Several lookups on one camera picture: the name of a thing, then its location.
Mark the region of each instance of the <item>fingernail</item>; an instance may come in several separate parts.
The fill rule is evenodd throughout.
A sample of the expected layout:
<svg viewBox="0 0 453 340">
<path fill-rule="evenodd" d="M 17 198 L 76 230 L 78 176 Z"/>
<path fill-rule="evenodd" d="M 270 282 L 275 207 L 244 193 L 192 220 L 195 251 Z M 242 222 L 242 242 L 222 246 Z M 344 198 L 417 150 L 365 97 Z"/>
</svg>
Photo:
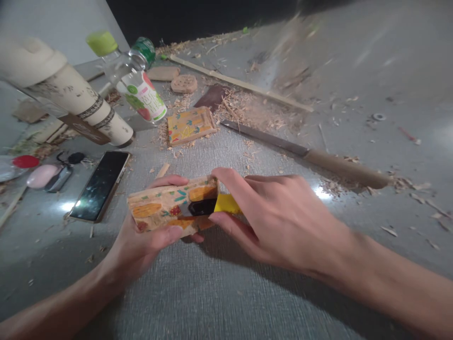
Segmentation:
<svg viewBox="0 0 453 340">
<path fill-rule="evenodd" d="M 171 226 L 168 229 L 168 234 L 170 235 L 171 243 L 177 242 L 181 238 L 181 234 L 183 233 L 183 228 L 180 226 Z"/>
<path fill-rule="evenodd" d="M 221 218 L 220 218 L 220 216 L 219 216 L 218 213 L 214 212 L 214 213 L 212 213 L 212 214 L 208 217 L 208 219 L 209 219 L 211 222 L 214 222 L 214 223 L 217 224 L 217 223 L 220 222 L 220 219 L 221 219 Z"/>
</svg>

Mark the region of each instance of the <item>white wall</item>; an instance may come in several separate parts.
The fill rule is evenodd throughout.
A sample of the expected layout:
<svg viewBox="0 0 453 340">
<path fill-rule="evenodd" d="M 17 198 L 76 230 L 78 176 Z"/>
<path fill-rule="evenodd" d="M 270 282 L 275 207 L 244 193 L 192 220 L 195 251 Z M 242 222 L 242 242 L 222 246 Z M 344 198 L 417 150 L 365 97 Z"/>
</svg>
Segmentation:
<svg viewBox="0 0 453 340">
<path fill-rule="evenodd" d="M 40 38 L 73 65 L 97 58 L 85 38 L 101 29 L 129 49 L 105 0 L 4 0 L 0 13 L 0 32 Z"/>
</svg>

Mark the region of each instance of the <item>plastic bottle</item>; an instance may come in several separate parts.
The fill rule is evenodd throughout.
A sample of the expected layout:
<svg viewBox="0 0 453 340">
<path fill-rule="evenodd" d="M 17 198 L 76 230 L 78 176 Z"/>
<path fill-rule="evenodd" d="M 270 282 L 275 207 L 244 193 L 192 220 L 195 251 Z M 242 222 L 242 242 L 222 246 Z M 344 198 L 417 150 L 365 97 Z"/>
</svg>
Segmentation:
<svg viewBox="0 0 453 340">
<path fill-rule="evenodd" d="M 36 38 L 6 41 L 0 73 L 35 98 L 45 98 L 107 136 L 118 148 L 134 140 L 134 130 L 67 63 L 66 57 Z"/>
<path fill-rule="evenodd" d="M 104 73 L 127 102 L 141 117 L 157 125 L 167 113 L 167 107 L 154 89 L 143 67 L 126 53 L 121 53 L 108 31 L 91 33 L 86 42 L 104 60 Z"/>
<path fill-rule="evenodd" d="M 24 155 L 19 157 L 0 156 L 0 182 L 14 179 L 24 174 L 29 168 L 39 164 L 39 159 Z"/>
</svg>

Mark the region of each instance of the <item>right hand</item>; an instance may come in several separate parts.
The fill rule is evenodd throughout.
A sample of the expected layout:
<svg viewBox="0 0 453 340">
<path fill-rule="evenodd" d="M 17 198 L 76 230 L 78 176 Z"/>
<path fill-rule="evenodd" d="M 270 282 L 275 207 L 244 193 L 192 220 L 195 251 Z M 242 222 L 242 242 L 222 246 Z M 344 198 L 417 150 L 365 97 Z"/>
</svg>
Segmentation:
<svg viewBox="0 0 453 340">
<path fill-rule="evenodd" d="M 250 226 L 226 212 L 209 219 L 259 262 L 313 277 L 328 275 L 351 239 L 300 176 L 247 176 L 216 168 L 212 175 L 225 184 Z"/>
</svg>

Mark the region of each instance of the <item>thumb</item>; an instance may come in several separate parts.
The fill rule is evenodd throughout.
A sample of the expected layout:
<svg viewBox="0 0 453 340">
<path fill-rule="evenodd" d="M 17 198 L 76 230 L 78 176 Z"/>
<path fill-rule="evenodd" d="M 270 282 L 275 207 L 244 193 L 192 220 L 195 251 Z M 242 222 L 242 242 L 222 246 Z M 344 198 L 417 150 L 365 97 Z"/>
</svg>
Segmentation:
<svg viewBox="0 0 453 340">
<path fill-rule="evenodd" d="M 167 225 L 149 232 L 148 247 L 151 250 L 160 251 L 169 245 L 176 243 L 183 233 L 180 226 Z"/>
<path fill-rule="evenodd" d="M 226 212 L 215 212 L 209 219 L 234 238 L 245 250 L 254 250 L 259 242 L 253 228 Z"/>
</svg>

